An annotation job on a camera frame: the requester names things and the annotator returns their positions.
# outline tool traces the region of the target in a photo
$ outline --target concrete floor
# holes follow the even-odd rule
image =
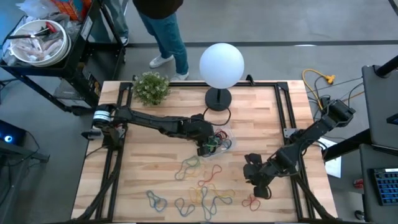
[[[13,0],[0,2],[0,39],[22,15],[14,3]],[[185,42],[398,39],[398,17],[388,0],[186,0],[177,16]],[[126,19],[132,43],[154,42],[132,2],[128,2]],[[384,63],[398,52],[396,45],[238,48],[246,62],[245,74],[256,80],[299,80],[303,69],[314,68],[336,75],[335,84],[360,77],[363,65]],[[201,80],[198,62],[204,50],[204,47],[187,49],[190,80]],[[128,63],[121,71],[120,80],[131,80],[133,75],[149,70],[148,63],[157,54],[156,48],[128,49]],[[173,63],[157,69],[165,76],[172,75],[174,70]],[[317,76],[309,73],[307,77],[313,83]],[[0,70],[0,80],[6,78],[9,75]],[[35,80],[48,90],[56,82],[45,77]],[[320,94],[341,98],[360,82],[326,88]],[[323,80],[318,82],[319,88],[325,86]],[[363,95],[352,99],[351,105],[357,111],[354,120],[328,136],[348,138],[368,127]],[[29,130],[41,151],[51,155],[46,166],[31,168],[25,178],[13,223],[68,220],[87,146],[80,132],[90,128],[91,116],[64,113],[24,84],[13,83],[2,91],[0,119]],[[360,192],[352,187],[352,181],[361,177],[359,163],[358,152],[348,154],[343,157],[342,178],[330,177],[338,216],[344,220],[355,220],[353,212],[362,208]]]

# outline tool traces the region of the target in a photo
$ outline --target blue jeans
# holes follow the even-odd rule
[[[148,33],[155,37],[162,58],[174,55],[176,72],[187,74],[187,50],[180,37],[175,13],[164,19],[151,19],[140,12],[139,15]]]
[[[113,20],[114,28],[120,37],[129,37],[129,27],[126,23],[126,18],[122,10],[122,5],[120,5],[119,0],[104,0],[104,5],[111,12],[111,17]],[[91,35],[95,39],[95,42],[111,42],[108,32],[106,31],[105,18],[103,19],[101,15],[97,21],[93,24],[93,29],[91,30]]]

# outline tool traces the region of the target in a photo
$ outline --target potted plant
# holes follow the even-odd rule
[[[158,72],[144,72],[133,78],[134,97],[144,106],[159,105],[170,93],[169,81]]]

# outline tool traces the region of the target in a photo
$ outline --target butcher block tabletop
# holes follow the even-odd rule
[[[290,97],[297,127],[305,129],[312,123],[310,105],[302,81],[284,81],[289,85]],[[99,104],[115,103],[120,82],[105,82]],[[133,100],[131,108],[156,116],[186,116],[203,113],[205,93],[208,87],[171,87],[170,95],[159,106],[143,106]],[[258,198],[253,202],[252,210],[244,207],[253,185],[247,184],[243,176],[244,155],[251,152],[262,155],[265,161],[283,145],[282,131],[273,87],[237,87],[229,88],[232,94],[231,119],[229,125],[236,140],[236,145],[228,152],[208,158],[200,158],[200,166],[188,170],[189,175],[183,180],[175,180],[175,173],[181,163],[197,154],[194,142],[184,139],[169,138],[157,130],[129,124],[119,177],[118,192],[114,208],[113,222],[293,222],[297,220],[292,187],[288,177],[275,178],[270,184],[272,197],[269,200]],[[289,126],[289,117],[285,107],[285,118]],[[228,112],[206,112],[205,119],[213,123],[224,123]],[[86,153],[99,148],[102,140],[90,141]],[[79,217],[98,193],[103,176],[106,149],[92,153],[83,164],[80,183],[76,193],[72,218]],[[308,181],[311,191],[327,211],[336,216],[336,208],[318,147],[308,148],[304,156]],[[208,180],[212,168],[216,173],[204,183],[208,193],[201,203],[199,180]],[[167,205],[157,212],[150,206],[147,191],[164,198]],[[224,202],[215,200],[215,208],[209,213],[216,195],[229,196]],[[185,205],[182,215],[175,206],[175,201],[183,198]],[[307,214],[303,193],[300,198],[305,217]],[[108,211],[108,198],[105,199],[103,215]],[[164,206],[159,202],[158,210]]]

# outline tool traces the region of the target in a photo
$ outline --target black stand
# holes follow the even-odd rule
[[[229,108],[232,96],[227,89],[210,88],[205,96],[206,106],[213,111],[223,111]]]

